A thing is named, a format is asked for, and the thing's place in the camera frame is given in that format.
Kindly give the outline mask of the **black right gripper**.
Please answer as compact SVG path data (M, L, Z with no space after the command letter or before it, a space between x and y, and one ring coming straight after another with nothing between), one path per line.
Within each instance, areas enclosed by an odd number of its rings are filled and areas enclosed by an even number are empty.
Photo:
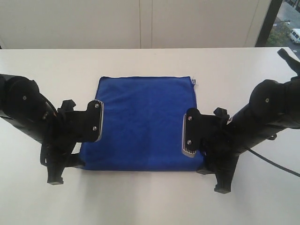
M229 117L223 128L228 143L218 145L204 156L203 166L196 172L202 175L215 174L217 184L214 191L221 194L231 192L233 175L239 156L279 132L276 122L279 113L270 109L244 107L233 117Z

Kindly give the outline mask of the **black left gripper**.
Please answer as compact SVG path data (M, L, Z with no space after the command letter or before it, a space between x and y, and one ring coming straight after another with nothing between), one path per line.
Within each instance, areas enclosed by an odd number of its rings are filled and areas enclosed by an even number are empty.
M0 101L0 117L42 144L40 154L42 165L46 166L51 161L47 159L50 154L60 153L62 159L65 160L66 168L84 167L84 161L79 158L79 154L71 153L71 148L75 146L75 142L62 150L59 149L71 136L64 136L65 129L62 118L58 115L58 111L52 103L42 94L37 95L37 97L29 97L29 95L7 96ZM62 185L64 183L63 170L64 168L60 165L48 165L47 183Z

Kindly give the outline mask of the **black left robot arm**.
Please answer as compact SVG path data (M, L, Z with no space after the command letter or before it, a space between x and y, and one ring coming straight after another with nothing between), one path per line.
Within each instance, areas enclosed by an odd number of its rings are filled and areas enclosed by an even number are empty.
M55 109L34 80L0 76L0 117L41 144L40 163L47 168L49 184L63 184L65 168L85 166L79 154L73 153L78 135L65 112Z

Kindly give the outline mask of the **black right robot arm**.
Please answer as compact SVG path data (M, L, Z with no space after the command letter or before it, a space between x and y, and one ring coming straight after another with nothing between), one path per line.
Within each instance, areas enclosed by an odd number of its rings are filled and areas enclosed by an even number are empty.
M287 128L300 128L300 81L264 80L252 91L249 102L229 117L218 108L213 115L197 113L198 149L204 155L201 174L214 174L215 192L227 194L239 156L265 140L275 140Z

